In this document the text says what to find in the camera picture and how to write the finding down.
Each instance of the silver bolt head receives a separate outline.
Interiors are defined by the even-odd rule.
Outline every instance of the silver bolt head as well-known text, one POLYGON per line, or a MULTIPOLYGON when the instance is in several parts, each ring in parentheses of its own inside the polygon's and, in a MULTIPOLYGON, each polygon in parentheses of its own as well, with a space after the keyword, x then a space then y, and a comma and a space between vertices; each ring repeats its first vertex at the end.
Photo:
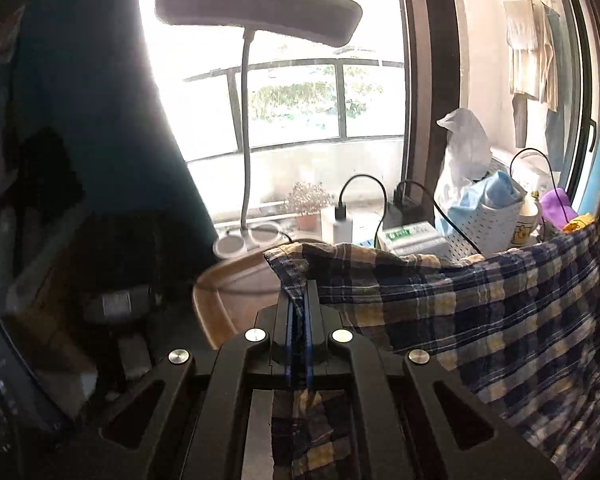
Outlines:
POLYGON ((177 348, 169 352, 169 361, 175 365, 181 365, 189 360, 189 352, 183 348, 177 348))
POLYGON ((338 330, 334 330, 333 333, 331 333, 331 337, 333 337, 333 339, 338 343, 348 343, 353 339, 353 334, 345 328, 340 328, 338 330))
POLYGON ((426 350, 420 350, 416 348, 415 350, 411 350, 409 352, 409 361, 412 363, 416 363, 417 365, 425 365, 429 362, 429 352, 426 350))
POLYGON ((244 333, 244 336, 247 341, 257 343, 258 341, 262 341, 264 338, 266 338, 267 333, 261 328, 250 328, 244 333))

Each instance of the white power adapter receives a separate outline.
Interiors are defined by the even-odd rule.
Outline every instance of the white power adapter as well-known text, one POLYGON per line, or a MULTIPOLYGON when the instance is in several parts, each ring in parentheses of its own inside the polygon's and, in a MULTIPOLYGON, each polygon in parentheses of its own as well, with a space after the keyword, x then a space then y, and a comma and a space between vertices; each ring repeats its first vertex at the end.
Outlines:
POLYGON ((347 216, 345 208, 344 219, 338 215, 333 207, 327 207, 320 212, 322 223, 322 239, 329 244, 351 243, 353 240, 353 220, 347 216))

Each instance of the white wall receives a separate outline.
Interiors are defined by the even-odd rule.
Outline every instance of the white wall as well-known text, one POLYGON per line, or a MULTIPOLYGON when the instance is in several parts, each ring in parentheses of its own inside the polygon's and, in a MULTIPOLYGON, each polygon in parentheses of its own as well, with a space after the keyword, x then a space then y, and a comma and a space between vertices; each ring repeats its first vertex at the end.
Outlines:
MULTIPOLYGON (((484 127, 494 146, 517 152, 513 124, 512 96, 509 94, 509 47, 506 41, 506 17, 504 1, 507 0, 462 0, 458 12, 466 13, 466 30, 464 16, 459 18, 461 42, 465 42, 468 60, 462 60, 464 67, 463 86, 468 88, 468 107, 484 127)), ((540 0, 550 6, 561 16, 562 43, 567 46, 566 20, 561 0, 540 0)), ((570 74, 559 74, 568 77, 570 74)), ((560 88, 570 85, 560 84, 560 88)), ((527 147, 538 148, 546 153, 544 124, 546 105, 528 102, 528 135, 527 147)), ((570 116, 567 108, 566 117, 570 116)), ((538 165, 545 168, 544 162, 538 165)))
MULTIPOLYGON (((382 181, 391 197, 400 180, 402 147, 402 139, 378 139, 251 153, 250 205, 285 200, 298 181, 321 182, 327 192, 337 196, 355 173, 372 174, 382 181)), ((212 217, 240 211, 242 155, 190 162, 189 171, 212 217)), ((346 197, 350 202, 378 199, 382 198, 382 191, 373 181, 357 179, 347 188, 346 197)))

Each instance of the white plastic basket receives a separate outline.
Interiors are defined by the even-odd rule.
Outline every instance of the white plastic basket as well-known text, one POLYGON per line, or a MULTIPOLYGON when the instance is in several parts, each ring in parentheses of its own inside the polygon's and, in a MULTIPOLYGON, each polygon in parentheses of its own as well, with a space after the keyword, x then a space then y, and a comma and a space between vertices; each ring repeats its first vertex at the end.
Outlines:
MULTIPOLYGON (((522 204, 520 201, 502 209, 478 204, 475 212, 464 222, 456 222, 453 218, 451 220, 488 257, 509 249, 522 204)), ((456 230, 453 230, 447 240, 451 246, 452 260, 475 254, 474 248, 456 230)))

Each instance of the blue and yellow plaid fabric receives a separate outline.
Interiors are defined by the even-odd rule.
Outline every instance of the blue and yellow plaid fabric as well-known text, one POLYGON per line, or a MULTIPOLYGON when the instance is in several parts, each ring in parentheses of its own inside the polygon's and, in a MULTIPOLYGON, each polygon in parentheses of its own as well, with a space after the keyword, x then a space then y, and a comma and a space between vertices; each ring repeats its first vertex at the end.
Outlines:
MULTIPOLYGON (((291 244, 265 258, 295 305, 317 280, 320 302, 379 348, 435 354, 563 478, 591 459, 600 441, 598 225, 487 260, 401 259, 350 244, 291 244)), ((276 397, 277 478, 349 470, 347 401, 324 396, 276 397)))

